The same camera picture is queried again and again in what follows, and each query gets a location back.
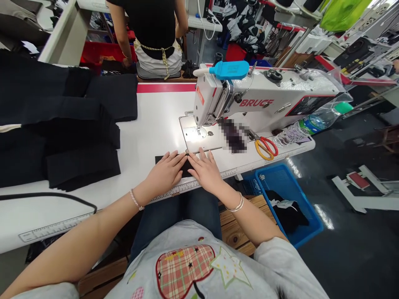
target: factory workstation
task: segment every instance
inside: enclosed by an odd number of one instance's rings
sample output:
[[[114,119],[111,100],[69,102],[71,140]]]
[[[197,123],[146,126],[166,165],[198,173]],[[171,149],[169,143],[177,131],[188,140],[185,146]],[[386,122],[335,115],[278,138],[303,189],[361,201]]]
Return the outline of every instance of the factory workstation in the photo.
[[[1,0],[0,299],[397,298],[399,0]]]

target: red box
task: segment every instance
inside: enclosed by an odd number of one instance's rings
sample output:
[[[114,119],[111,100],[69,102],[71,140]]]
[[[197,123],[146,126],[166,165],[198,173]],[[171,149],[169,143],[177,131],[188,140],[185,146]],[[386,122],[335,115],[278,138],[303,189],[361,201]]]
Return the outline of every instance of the red box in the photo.
[[[130,49],[132,52],[133,62],[137,62],[134,46],[130,46]],[[99,73],[101,71],[101,56],[112,56],[116,61],[120,62],[125,58],[118,44],[86,41],[80,58],[80,65],[86,66]]]
[[[227,47],[226,61],[241,61],[244,60],[245,55],[246,51],[233,42]]]

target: work table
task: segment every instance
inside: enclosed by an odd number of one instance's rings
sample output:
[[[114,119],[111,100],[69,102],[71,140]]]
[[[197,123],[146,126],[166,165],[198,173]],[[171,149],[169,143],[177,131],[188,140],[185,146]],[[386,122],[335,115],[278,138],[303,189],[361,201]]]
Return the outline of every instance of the work table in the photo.
[[[186,144],[179,123],[185,111],[193,110],[193,83],[139,83],[138,118],[118,123],[121,149],[118,150],[121,174],[68,194],[105,208],[143,181],[155,165],[155,156],[167,151],[184,152]],[[270,137],[270,132],[260,132]],[[279,149],[273,161],[263,160],[250,142],[246,153],[231,154],[224,149],[212,151],[223,177],[234,176],[266,164],[283,160],[315,147],[312,139],[301,145]],[[49,189],[48,181],[0,189],[0,195],[32,192],[59,192]],[[183,178],[176,188],[186,192],[198,187],[193,177]],[[157,200],[170,197],[161,196]],[[0,201],[0,253],[64,233],[87,218],[93,209],[60,197],[36,197]]]

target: gray t-shirt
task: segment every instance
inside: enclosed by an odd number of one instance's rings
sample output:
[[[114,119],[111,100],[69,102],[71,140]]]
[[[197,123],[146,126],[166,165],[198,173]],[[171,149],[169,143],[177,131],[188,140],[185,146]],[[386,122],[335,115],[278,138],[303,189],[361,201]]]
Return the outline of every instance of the gray t-shirt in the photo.
[[[251,259],[185,220],[157,236],[131,263],[106,299],[328,298],[288,242],[262,243]],[[78,299],[70,283],[37,288],[18,299]]]

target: orange scissors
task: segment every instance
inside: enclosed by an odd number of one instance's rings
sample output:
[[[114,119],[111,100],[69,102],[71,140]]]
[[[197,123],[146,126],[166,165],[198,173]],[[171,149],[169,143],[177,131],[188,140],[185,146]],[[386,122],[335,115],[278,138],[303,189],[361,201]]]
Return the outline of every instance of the orange scissors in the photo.
[[[278,155],[278,149],[274,142],[272,142],[270,139],[267,139],[265,137],[259,137],[256,133],[252,132],[250,130],[250,138],[255,139],[255,148],[256,151],[258,152],[259,156],[261,156],[263,159],[267,161],[272,161],[274,157]],[[274,148],[274,152],[270,149],[268,143]],[[262,154],[260,148],[263,149],[265,152],[267,152],[270,156],[270,158],[266,157],[264,154]]]

